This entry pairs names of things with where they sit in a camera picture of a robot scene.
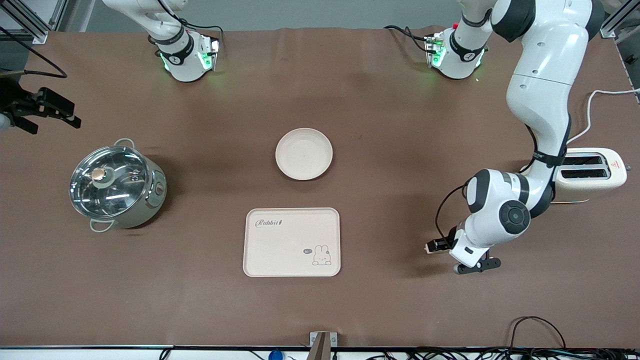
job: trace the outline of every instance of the glass lid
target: glass lid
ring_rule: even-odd
[[[69,196],[84,216],[100,219],[124,213],[146,194],[151,177],[134,149],[107,146],[89,154],[71,176]]]

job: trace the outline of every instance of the brown table surface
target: brown table surface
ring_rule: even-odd
[[[496,246],[502,267],[454,275],[428,256],[444,195],[481,168],[531,156],[505,93],[521,46],[492,35],[468,79],[426,67],[387,30],[281,29],[225,34],[223,72],[194,83],[166,73],[143,33],[53,33],[37,49],[68,79],[24,76],[76,104],[82,128],[36,119],[0,138],[0,343],[297,345],[337,331],[341,345],[504,345],[512,320],[542,316],[570,347],[636,347],[640,333],[640,181],[553,206]],[[28,69],[47,65],[31,56]],[[574,129],[596,89],[630,88],[612,40],[594,39],[570,101]],[[632,95],[596,98],[575,146],[611,147],[640,168]],[[291,181],[275,146],[297,127],[332,141],[320,179]],[[148,225],[94,234],[67,190],[78,162],[131,137],[168,178]],[[329,278],[250,278],[243,234],[253,208],[333,207],[342,270]],[[444,229],[468,215],[453,197]],[[518,345],[558,346],[525,323]]]

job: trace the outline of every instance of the metal frame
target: metal frame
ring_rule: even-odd
[[[627,0],[614,13],[604,20],[600,26],[600,35],[603,38],[614,38],[616,29],[620,27],[622,22],[640,5],[640,0]]]
[[[33,36],[34,44],[44,44],[47,41],[48,32],[56,30],[60,25],[60,19],[67,7],[68,0],[59,0],[49,22],[44,21],[22,0],[4,0],[0,2],[0,8],[15,20],[23,30],[11,30],[13,35]]]

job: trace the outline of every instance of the white plate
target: white plate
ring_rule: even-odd
[[[333,147],[320,131],[301,128],[289,131],[276,147],[280,170],[295,180],[311,180],[322,175],[333,159]]]

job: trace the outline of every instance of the cooking pot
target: cooking pot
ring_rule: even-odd
[[[71,176],[71,203],[96,233],[141,225],[164,202],[163,171],[135,147],[131,139],[119,139],[89,154]]]

